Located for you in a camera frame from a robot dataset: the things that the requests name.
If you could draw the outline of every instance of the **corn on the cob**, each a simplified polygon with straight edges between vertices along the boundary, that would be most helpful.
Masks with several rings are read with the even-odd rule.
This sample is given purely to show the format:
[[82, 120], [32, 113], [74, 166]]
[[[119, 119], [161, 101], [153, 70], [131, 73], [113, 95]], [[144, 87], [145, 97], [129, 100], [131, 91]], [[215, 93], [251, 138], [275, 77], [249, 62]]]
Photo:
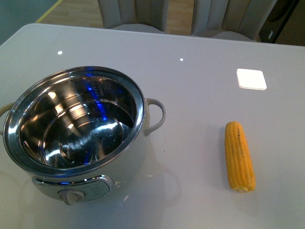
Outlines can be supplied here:
[[225, 126], [225, 160], [229, 185], [244, 193], [255, 188], [255, 174], [248, 143], [240, 123], [229, 122]]

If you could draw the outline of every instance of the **stainless steel pot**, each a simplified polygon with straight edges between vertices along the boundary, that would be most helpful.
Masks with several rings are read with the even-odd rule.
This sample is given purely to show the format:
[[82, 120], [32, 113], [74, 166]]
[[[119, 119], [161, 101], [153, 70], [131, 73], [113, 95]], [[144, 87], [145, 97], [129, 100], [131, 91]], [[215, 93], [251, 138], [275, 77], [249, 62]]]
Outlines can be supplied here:
[[[163, 116], [149, 126], [149, 108]], [[28, 89], [9, 110], [3, 141], [11, 159], [49, 197], [72, 205], [106, 195], [140, 169], [146, 136], [165, 108], [145, 99], [127, 75], [104, 67], [55, 73]]]

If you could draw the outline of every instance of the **table surface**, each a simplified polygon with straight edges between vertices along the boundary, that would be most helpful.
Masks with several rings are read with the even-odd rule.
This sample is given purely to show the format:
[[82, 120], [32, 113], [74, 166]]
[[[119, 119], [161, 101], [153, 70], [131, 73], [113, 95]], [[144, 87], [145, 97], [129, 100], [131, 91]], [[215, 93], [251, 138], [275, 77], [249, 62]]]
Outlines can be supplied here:
[[[165, 105], [142, 170], [120, 195], [69, 207], [38, 191], [1, 142], [0, 228], [304, 228], [305, 47], [30, 24], [0, 46], [0, 105], [86, 65], [127, 74]], [[240, 88], [238, 68], [262, 71], [267, 89]], [[151, 122], [160, 116], [152, 106]], [[256, 174], [245, 194], [226, 178], [224, 127], [234, 120]]]

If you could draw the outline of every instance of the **chair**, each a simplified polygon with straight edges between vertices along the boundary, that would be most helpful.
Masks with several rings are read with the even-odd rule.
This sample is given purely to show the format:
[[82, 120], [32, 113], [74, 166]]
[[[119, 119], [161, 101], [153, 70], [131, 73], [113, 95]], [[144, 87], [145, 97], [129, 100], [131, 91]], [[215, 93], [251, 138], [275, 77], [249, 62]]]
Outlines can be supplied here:
[[259, 41], [277, 0], [195, 0], [191, 36]]
[[165, 33], [169, 0], [98, 0], [104, 28]]

